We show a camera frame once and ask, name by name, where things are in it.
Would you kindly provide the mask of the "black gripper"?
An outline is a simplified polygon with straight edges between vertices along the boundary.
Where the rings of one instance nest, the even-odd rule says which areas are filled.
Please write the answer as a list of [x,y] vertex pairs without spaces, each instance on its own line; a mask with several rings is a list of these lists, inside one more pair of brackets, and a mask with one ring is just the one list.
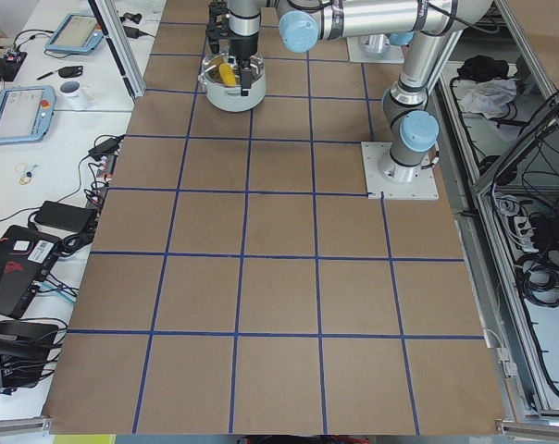
[[[253,84],[253,72],[251,69],[251,56],[257,53],[258,36],[256,32],[252,35],[243,36],[235,32],[229,34],[230,55],[238,62],[241,96],[248,96]],[[209,32],[207,42],[212,54],[220,53],[220,40],[222,36],[218,32]]]

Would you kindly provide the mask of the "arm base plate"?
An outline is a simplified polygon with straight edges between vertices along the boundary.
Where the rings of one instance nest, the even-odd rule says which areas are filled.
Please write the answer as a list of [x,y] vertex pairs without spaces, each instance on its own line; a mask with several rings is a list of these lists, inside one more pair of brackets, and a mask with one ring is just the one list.
[[403,50],[384,34],[348,37],[349,61],[356,63],[402,64]]
[[425,153],[418,166],[400,166],[391,159],[390,142],[362,142],[368,199],[437,201],[439,193],[431,159]]

